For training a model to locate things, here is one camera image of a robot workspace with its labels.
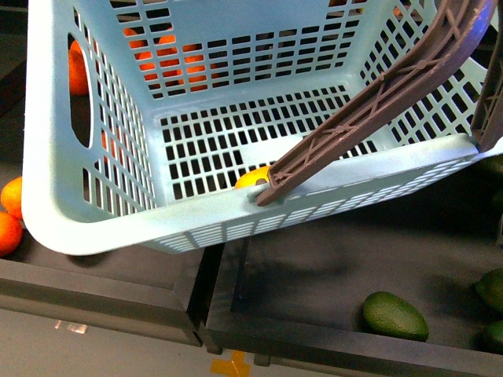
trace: light blue basket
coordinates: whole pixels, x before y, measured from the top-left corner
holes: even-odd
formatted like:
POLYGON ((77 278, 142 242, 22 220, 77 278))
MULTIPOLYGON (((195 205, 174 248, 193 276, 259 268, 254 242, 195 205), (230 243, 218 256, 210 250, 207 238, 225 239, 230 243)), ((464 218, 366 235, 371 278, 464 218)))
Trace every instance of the light blue basket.
POLYGON ((33 236, 65 254, 136 243, 180 253, 404 196, 501 153, 499 142, 479 154, 469 135, 486 70, 468 60, 281 202, 257 207, 256 188, 233 189, 402 57, 436 12, 433 0, 331 3, 341 5, 31 2, 23 211, 33 236), (175 42, 157 44, 164 35, 175 42), (72 129, 69 38, 86 61, 89 145, 72 129))

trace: black tray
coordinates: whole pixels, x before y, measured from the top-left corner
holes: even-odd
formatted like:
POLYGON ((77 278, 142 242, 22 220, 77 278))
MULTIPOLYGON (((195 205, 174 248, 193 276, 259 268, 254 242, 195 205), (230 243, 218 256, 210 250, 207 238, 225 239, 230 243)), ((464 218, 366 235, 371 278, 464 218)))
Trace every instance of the black tray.
POLYGON ((503 374, 483 327, 503 319, 473 284, 503 266, 496 189, 473 169, 385 203, 228 243, 207 327, 226 348, 380 375, 503 374), (374 335, 362 303, 391 291, 426 343, 374 335))

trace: floor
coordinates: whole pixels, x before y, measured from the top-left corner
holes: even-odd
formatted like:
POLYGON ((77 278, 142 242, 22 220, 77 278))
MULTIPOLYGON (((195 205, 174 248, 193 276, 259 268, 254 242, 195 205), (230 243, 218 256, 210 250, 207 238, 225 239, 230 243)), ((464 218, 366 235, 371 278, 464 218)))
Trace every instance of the floor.
MULTIPOLYGON (((259 367, 253 364, 253 355, 246 353, 244 367, 236 365, 223 374, 229 364, 225 361, 233 357, 231 350, 217 356, 207 353, 204 347, 93 327, 81 334, 75 331, 83 332, 83 328, 69 331, 68 326, 56 328, 57 323, 50 318, 0 309, 0 377, 322 377, 337 373, 334 368, 324 370, 293 361, 274 361, 284 365, 259 367), (222 374, 212 372, 212 365, 222 374), (323 373, 306 368, 317 368, 323 373)), ((345 373, 344 376, 365 375, 345 373)))

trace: brown handle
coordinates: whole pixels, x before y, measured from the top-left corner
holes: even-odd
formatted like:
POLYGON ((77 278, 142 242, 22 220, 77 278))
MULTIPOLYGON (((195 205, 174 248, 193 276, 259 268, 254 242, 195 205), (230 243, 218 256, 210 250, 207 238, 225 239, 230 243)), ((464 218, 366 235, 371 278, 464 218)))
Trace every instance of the brown handle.
POLYGON ((492 149, 503 136, 503 1, 498 3, 497 11, 496 46, 471 124, 481 152, 492 149))
POLYGON ((489 27, 497 0, 442 0, 423 38, 269 170, 265 206, 292 191, 442 85, 470 57, 489 27))

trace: orange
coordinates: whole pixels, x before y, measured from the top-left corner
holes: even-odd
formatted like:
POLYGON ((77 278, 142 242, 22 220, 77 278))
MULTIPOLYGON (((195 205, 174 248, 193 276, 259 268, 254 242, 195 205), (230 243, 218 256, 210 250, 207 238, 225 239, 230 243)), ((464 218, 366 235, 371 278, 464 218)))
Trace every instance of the orange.
MULTIPOLYGON (((138 35, 138 33, 136 31, 134 31, 133 29, 129 29, 128 27, 126 27, 125 29, 123 29, 123 33, 127 37, 130 37, 132 35, 138 35)), ((147 46, 147 44, 143 40, 140 40, 140 41, 130 41, 129 42, 129 47, 131 49, 137 49, 139 47, 145 47, 145 46, 147 46)))
POLYGON ((89 93, 87 85, 86 65, 84 57, 74 49, 68 51, 68 70, 70 82, 70 94, 74 96, 85 96, 89 93))
POLYGON ((18 220, 23 220, 21 212, 21 188, 23 187, 23 178, 13 179, 2 189, 0 193, 0 203, 2 206, 18 220))
POLYGON ((82 55, 82 49, 80 48, 80 44, 77 41, 72 42, 72 44, 70 45, 70 49, 82 55))
MULTIPOLYGON (((176 54, 177 53, 177 50, 176 50, 176 47, 170 47, 168 49, 160 49, 159 51, 157 51, 157 56, 158 57, 164 57, 166 55, 173 55, 173 54, 176 54)), ((172 67, 174 65, 178 65, 180 63, 180 61, 178 59, 169 59, 169 60, 162 60, 160 62, 160 66, 161 67, 172 67)), ((165 71, 163 72, 163 77, 172 77, 172 76, 180 76, 182 74, 182 71, 179 70, 179 69, 176 69, 176 70, 173 70, 173 71, 165 71)))
MULTIPOLYGON (((145 59, 150 59, 152 57, 152 53, 150 51, 145 51, 143 53, 140 53, 138 56, 138 60, 145 60, 145 59)), ((156 66, 154 63, 144 63, 140 64, 140 69, 142 71, 148 71, 151 69, 154 69, 156 66)), ((149 73, 145 75, 145 80, 150 81, 150 80, 155 80, 157 79, 157 74, 155 73, 149 73)))
MULTIPOLYGON (((196 63, 198 61, 202 61, 204 59, 203 55, 196 55, 193 57, 186 57, 185 62, 186 63, 196 63)), ((204 71, 204 66, 203 65, 197 65, 193 67, 187 67, 187 73, 197 73, 197 72, 202 72, 204 71)), ((189 82, 201 82, 206 80, 206 75, 200 75, 200 76, 191 76, 189 77, 189 82)), ((183 84, 183 80, 180 79, 178 81, 180 84, 183 84)), ((196 92, 198 90, 204 90, 207 89, 207 85, 199 85, 199 86, 193 86, 190 88, 191 91, 196 92)))
MULTIPOLYGON (((107 135, 105 134, 104 131, 101 131, 101 143, 103 144, 103 148, 107 149, 107 135)), ((112 157, 114 159, 117 159, 116 142, 112 138, 110 138, 110 145, 109 145, 109 148, 107 150, 109 150, 110 153, 112 153, 112 157)), ((120 163, 123 163, 123 157, 122 157, 122 154, 120 152, 121 152, 121 149, 119 148, 119 160, 120 160, 120 163)))
MULTIPOLYGON (((211 64, 210 64, 210 68, 211 68, 211 69, 217 69, 217 68, 218 68, 218 65, 217 65, 217 64, 215 64, 215 63, 211 63, 211 64)), ((217 79, 218 77, 220 77, 220 74, 219 74, 218 72, 216 72, 216 73, 212 73, 212 74, 211 74, 211 78, 212 78, 212 79, 217 79)))
POLYGON ((397 6, 393 8, 393 15, 396 16, 396 17, 403 16, 402 15, 402 11, 397 6))
MULTIPOLYGON (((174 65, 178 65, 178 59, 170 59, 170 60, 163 60, 160 62, 161 67, 171 67, 174 65)), ((163 77, 173 77, 173 76, 181 76, 182 75, 182 70, 181 69, 174 69, 172 71, 165 71, 163 72, 163 77)), ((178 80, 170 81, 167 82, 167 86, 172 86, 174 84, 177 84, 178 80)))
POLYGON ((176 37, 174 35, 163 35, 159 38, 158 45, 163 45, 165 43, 175 43, 176 37))
POLYGON ((189 53, 190 51, 196 51, 197 45, 185 45, 182 47, 184 53, 189 53))
POLYGON ((16 250, 23 236, 23 227, 19 221, 6 212, 0 212, 0 257, 16 250))

